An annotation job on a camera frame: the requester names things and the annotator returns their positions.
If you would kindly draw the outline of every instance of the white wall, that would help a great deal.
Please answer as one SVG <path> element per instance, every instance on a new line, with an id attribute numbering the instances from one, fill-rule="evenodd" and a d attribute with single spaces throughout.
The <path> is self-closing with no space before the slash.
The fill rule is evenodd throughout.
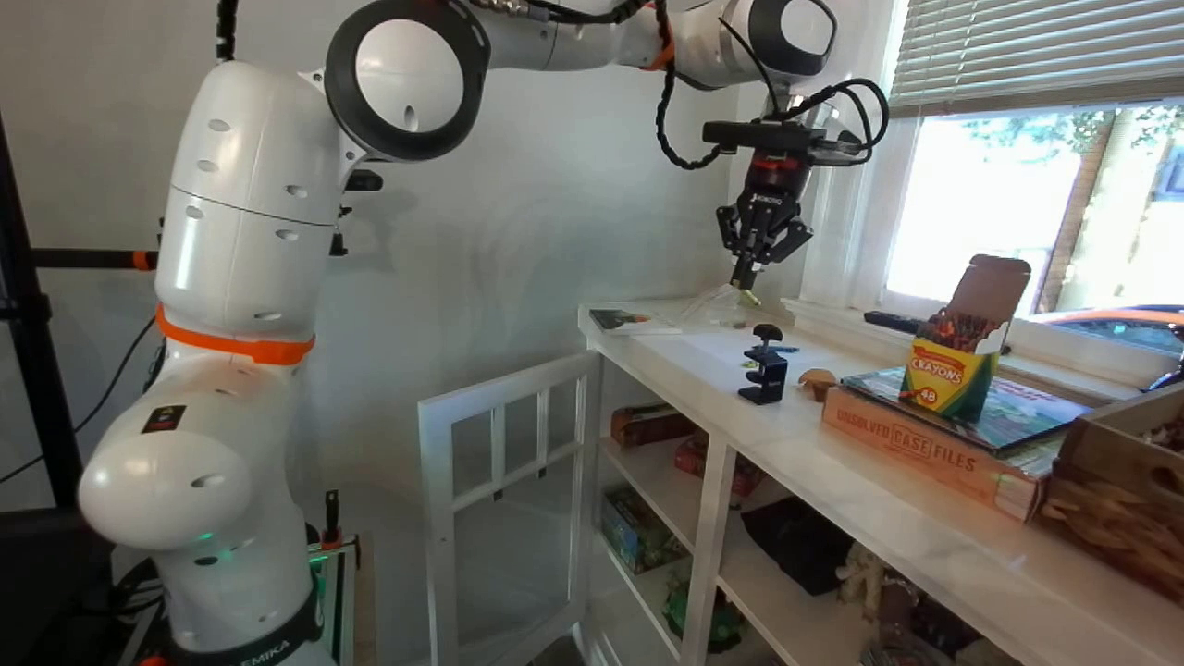
<path id="1" fill-rule="evenodd" d="M 248 0 L 240 58 L 314 67 L 351 7 Z M 150 246 L 209 51 L 213 0 L 0 0 L 0 111 L 33 246 Z M 677 88 L 677 145 L 696 151 L 698 121 L 732 120 L 732 97 Z M 334 261 L 320 295 L 293 477 L 306 509 L 341 490 L 371 536 L 380 664 L 425 639 L 415 399 L 578 347 L 578 300 L 698 293 L 729 272 L 715 234 L 729 171 L 664 168 L 653 100 L 658 79 L 637 71 L 493 74 L 458 151 L 386 168 L 388 189 L 359 197 L 351 256 Z M 133 275 L 45 275 L 45 287 L 81 416 L 148 317 L 150 287 Z M 144 386 L 144 358 L 104 423 Z M 0 469 L 33 453 L 11 403 L 19 378 L 0 347 Z M 0 490 L 0 509 L 45 500 L 40 474 Z"/>

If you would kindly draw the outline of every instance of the white shelf unit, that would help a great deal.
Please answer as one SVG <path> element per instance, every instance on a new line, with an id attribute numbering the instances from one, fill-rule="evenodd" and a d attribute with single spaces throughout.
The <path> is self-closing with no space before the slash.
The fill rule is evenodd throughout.
<path id="1" fill-rule="evenodd" d="M 706 483 L 698 496 L 688 494 L 696 500 L 664 504 L 685 494 L 662 484 L 662 474 L 645 458 L 620 465 L 674 532 L 696 543 L 693 616 L 698 604 L 698 623 L 706 590 L 719 584 L 785 664 L 858 664 L 844 610 L 816 599 L 768 599 L 768 579 L 780 570 L 736 543 L 743 532 L 729 527 L 720 504 L 725 477 L 743 454 L 1022 664 L 1184 664 L 1184 610 L 1170 599 L 920 474 L 858 454 L 820 427 L 820 407 L 794 388 L 768 407 L 736 399 L 736 388 L 747 386 L 743 347 L 754 345 L 747 331 L 664 324 L 685 303 L 629 303 L 625 311 L 647 316 L 647 324 L 599 331 L 579 316 L 587 347 L 710 436 Z M 854 345 L 844 340 L 847 353 L 838 353 L 832 340 L 787 336 L 785 345 L 799 347 L 787 354 L 787 386 L 811 368 L 837 374 L 880 368 L 880 358 L 849 354 Z M 701 654 L 685 649 L 679 664 L 701 664 Z"/>

